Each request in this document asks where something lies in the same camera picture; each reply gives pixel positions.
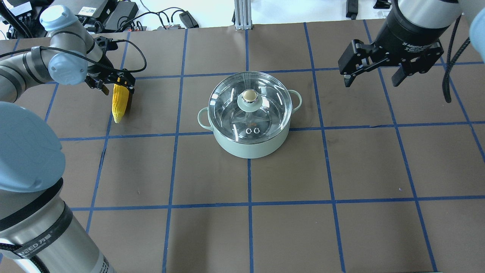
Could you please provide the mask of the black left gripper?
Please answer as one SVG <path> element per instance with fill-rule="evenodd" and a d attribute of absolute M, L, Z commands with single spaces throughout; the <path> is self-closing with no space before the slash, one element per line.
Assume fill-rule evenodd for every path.
<path fill-rule="evenodd" d="M 123 69 L 121 72 L 116 71 L 112 62 L 107 57 L 108 51 L 118 49 L 118 43 L 125 42 L 125 40 L 113 40 L 112 38 L 99 36 L 94 38 L 94 42 L 102 50 L 102 56 L 99 61 L 88 67 L 85 83 L 91 89 L 98 89 L 106 96 L 110 93 L 106 84 L 117 83 L 127 87 L 129 90 L 134 90 L 136 79 L 132 74 L 127 69 Z M 128 92 L 125 114 L 129 114 L 131 111 L 132 97 L 133 94 Z"/>

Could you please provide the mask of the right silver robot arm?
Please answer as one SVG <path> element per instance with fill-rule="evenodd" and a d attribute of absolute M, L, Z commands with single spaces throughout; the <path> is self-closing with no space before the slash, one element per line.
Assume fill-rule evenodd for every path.
<path fill-rule="evenodd" d="M 440 37 L 460 16 L 469 23 L 471 45 L 484 57 L 483 0 L 393 0 L 383 26 L 371 44 L 354 39 L 338 59 L 348 88 L 364 72 L 398 67 L 394 86 L 416 73 L 427 73 L 443 55 Z"/>

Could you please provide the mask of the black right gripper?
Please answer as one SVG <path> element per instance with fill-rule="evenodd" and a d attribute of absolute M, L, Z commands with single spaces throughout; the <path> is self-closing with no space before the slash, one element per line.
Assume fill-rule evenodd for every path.
<path fill-rule="evenodd" d="M 393 8 L 374 41 L 353 39 L 338 59 L 338 69 L 349 88 L 355 76 L 378 67 L 400 66 L 391 80 L 399 86 L 411 73 L 426 73 L 444 50 L 439 38 L 444 28 L 425 28 Z"/>

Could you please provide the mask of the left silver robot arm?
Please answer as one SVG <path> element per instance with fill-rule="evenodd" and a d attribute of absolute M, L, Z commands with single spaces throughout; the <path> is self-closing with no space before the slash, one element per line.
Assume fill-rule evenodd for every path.
<path fill-rule="evenodd" d="M 26 91 L 51 83 L 86 83 L 109 95 L 118 122 L 135 91 L 128 69 L 116 69 L 107 52 L 118 40 L 94 38 L 66 5 L 39 17 L 50 43 L 1 54 L 1 255 L 26 273 L 114 273 L 60 193 L 66 158 L 47 124 L 47 100 L 19 104 Z"/>

